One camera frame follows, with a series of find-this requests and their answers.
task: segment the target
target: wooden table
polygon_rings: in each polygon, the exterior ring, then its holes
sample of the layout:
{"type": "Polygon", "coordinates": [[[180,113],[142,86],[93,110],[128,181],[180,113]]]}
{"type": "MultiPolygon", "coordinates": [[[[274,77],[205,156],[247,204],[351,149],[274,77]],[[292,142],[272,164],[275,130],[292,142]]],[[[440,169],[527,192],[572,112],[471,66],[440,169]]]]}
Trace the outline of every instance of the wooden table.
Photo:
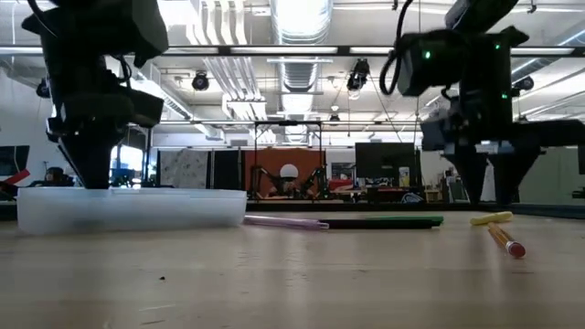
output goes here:
{"type": "MultiPolygon", "coordinates": [[[[0,327],[584,328],[585,221],[515,218],[527,255],[512,260],[476,215],[424,231],[16,238],[3,224],[0,327]]],[[[303,217],[341,216],[364,214],[303,217]]]]}

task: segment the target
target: ceiling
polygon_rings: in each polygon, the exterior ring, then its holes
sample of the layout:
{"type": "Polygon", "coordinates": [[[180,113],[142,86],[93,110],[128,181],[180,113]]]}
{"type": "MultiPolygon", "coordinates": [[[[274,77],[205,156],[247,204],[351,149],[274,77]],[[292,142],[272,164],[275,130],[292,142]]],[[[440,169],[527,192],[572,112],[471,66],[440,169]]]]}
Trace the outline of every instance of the ceiling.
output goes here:
{"type": "MultiPolygon", "coordinates": [[[[177,0],[167,0],[165,5],[176,5],[177,0]]],[[[444,27],[444,13],[453,0],[415,0],[405,19],[403,30],[426,31],[444,27]]],[[[334,11],[327,43],[332,45],[391,45],[396,35],[398,12],[389,8],[391,1],[334,0],[334,11]]],[[[513,13],[505,17],[494,31],[510,25],[530,35],[524,46],[556,46],[568,37],[585,31],[585,2],[581,0],[538,0],[537,11],[527,12],[529,1],[521,0],[513,13]]],[[[272,44],[269,0],[248,0],[245,15],[247,39],[252,44],[272,44]]],[[[19,28],[19,22],[29,15],[27,5],[15,5],[15,1],[0,0],[0,44],[38,44],[38,38],[19,28]]],[[[189,45],[186,27],[182,20],[165,17],[169,27],[172,45],[189,45]]],[[[419,99],[401,97],[398,94],[386,97],[379,93],[378,75],[384,63],[383,58],[368,58],[371,70],[369,82],[364,86],[358,100],[348,99],[345,87],[348,71],[353,68],[356,58],[331,58],[332,63],[323,64],[319,72],[319,83],[315,91],[310,118],[326,119],[332,113],[331,107],[339,107],[342,121],[371,121],[390,118],[396,121],[414,121],[419,109],[424,117],[437,105],[439,90],[427,90],[419,99]]],[[[513,69],[527,63],[531,58],[513,60],[513,69]]],[[[5,67],[14,71],[15,76],[34,83],[44,74],[42,58],[0,58],[5,67]]],[[[162,85],[172,90],[189,110],[199,119],[222,120],[226,116],[220,109],[223,92],[211,78],[210,88],[194,91],[191,80],[197,70],[205,70],[202,58],[157,58],[154,64],[160,69],[162,85]]],[[[254,68],[261,94],[265,97],[269,115],[279,113],[281,108],[276,65],[267,63],[266,58],[253,58],[254,68]]],[[[585,58],[564,58],[531,74],[536,86],[515,101],[515,111],[532,115],[532,119],[583,118],[585,119],[585,58]]],[[[165,119],[179,117],[171,111],[165,119]]],[[[184,133],[183,127],[161,126],[160,133],[184,133]]]]}

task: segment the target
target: translucent plastic tray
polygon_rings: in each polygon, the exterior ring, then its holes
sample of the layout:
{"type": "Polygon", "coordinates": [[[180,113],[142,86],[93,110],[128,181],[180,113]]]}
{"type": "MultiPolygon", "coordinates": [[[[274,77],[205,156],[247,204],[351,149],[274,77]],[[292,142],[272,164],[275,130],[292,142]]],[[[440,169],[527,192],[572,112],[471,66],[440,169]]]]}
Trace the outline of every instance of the translucent plastic tray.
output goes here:
{"type": "Polygon", "coordinates": [[[27,234],[225,227],[241,224],[246,192],[176,188],[35,187],[18,191],[27,234]]]}

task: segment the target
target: yellow marker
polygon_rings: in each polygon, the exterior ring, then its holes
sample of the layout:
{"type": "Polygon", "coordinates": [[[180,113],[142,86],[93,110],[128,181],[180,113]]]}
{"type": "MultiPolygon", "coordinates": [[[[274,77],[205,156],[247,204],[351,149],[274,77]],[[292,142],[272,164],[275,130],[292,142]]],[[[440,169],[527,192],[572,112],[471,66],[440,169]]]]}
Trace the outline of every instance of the yellow marker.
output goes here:
{"type": "Polygon", "coordinates": [[[478,218],[471,218],[469,223],[474,226],[485,225],[487,223],[506,223],[512,220],[513,215],[510,211],[503,211],[478,218]]]}

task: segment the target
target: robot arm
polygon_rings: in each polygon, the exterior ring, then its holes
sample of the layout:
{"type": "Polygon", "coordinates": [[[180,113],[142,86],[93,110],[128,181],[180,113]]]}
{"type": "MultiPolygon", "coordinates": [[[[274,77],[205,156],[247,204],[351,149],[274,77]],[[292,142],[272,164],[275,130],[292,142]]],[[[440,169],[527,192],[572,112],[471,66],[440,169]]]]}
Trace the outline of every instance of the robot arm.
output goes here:
{"type": "Polygon", "coordinates": [[[49,90],[57,115],[47,122],[48,139],[86,188],[108,188],[110,153],[129,123],[152,128],[161,120],[164,101],[130,87],[130,66],[168,49],[156,0],[54,0],[58,7],[34,15],[22,28],[40,36],[49,90]],[[126,86],[107,70],[105,56],[119,59],[126,86]]]}

